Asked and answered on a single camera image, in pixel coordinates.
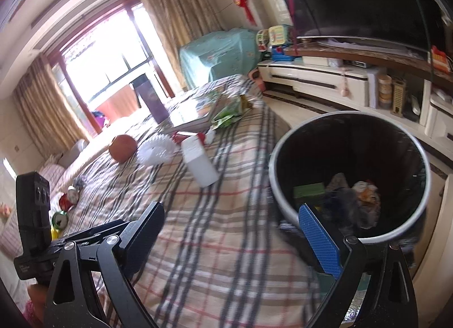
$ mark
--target brown round object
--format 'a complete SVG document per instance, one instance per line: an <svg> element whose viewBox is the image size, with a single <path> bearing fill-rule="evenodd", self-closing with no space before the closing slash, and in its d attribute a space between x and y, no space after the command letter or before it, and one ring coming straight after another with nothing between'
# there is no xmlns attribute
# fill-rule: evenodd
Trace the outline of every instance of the brown round object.
<svg viewBox="0 0 453 328"><path fill-rule="evenodd" d="M137 151L137 142L132 136L121 134L113 138L109 153L118 163L124 163Z"/></svg>

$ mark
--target metal screw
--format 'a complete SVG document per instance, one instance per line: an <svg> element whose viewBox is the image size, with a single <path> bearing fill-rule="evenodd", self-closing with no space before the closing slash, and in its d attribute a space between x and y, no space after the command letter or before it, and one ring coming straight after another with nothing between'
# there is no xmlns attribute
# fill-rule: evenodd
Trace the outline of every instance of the metal screw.
<svg viewBox="0 0 453 328"><path fill-rule="evenodd" d="M110 235L107 237L107 244L114 245L118 242L119 237L117 235Z"/></svg>
<svg viewBox="0 0 453 328"><path fill-rule="evenodd" d="M396 241L393 241L390 243L390 248L393 250L398 250L399 249L399 244Z"/></svg>
<svg viewBox="0 0 453 328"><path fill-rule="evenodd" d="M73 241L67 242L64 246L64 250L71 250L75 245L76 243Z"/></svg>
<svg viewBox="0 0 453 328"><path fill-rule="evenodd" d="M353 235L346 236L346 242L351 245L355 245L359 242L359 239Z"/></svg>

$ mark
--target teal cloth cover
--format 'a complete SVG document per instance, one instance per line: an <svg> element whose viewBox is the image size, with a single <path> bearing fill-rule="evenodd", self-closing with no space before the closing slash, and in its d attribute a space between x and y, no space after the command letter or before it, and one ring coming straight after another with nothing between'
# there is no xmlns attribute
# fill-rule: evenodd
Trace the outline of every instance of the teal cloth cover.
<svg viewBox="0 0 453 328"><path fill-rule="evenodd" d="M255 35L256 32L234 28L209 33L182 46L181 69L189 89L230 75L247 75L255 69L261 58Z"/></svg>

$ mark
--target flat screen tv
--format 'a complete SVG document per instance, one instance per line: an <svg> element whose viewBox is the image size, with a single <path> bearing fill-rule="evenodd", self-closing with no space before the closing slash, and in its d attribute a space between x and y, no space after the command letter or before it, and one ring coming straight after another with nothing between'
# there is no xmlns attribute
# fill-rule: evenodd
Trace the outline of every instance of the flat screen tv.
<svg viewBox="0 0 453 328"><path fill-rule="evenodd" d="M445 50L442 13L435 0L294 0L294 27L302 38L360 38Z"/></svg>

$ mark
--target gold striped curtain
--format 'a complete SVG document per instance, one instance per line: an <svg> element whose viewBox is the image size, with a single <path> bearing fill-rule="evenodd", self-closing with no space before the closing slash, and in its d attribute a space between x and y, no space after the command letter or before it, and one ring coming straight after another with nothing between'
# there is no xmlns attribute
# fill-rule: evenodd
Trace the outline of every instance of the gold striped curtain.
<svg viewBox="0 0 453 328"><path fill-rule="evenodd" d="M141 0L162 42L181 87L187 85L181 72L179 51L185 44L222 30L208 0Z"/></svg>
<svg viewBox="0 0 453 328"><path fill-rule="evenodd" d="M14 102L29 135L44 158L91 137L55 81L49 62L39 55L22 76Z"/></svg>

